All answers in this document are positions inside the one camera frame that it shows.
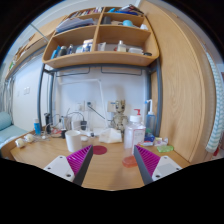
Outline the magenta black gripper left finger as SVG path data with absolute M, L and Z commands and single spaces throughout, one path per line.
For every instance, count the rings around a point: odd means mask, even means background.
M 89 145 L 69 156 L 59 155 L 44 170 L 81 186 L 92 156 L 93 146 Z

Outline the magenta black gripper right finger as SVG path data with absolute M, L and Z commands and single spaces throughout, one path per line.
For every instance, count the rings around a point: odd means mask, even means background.
M 169 156 L 159 157 L 140 146 L 134 147 L 134 157 L 145 185 L 181 170 Z

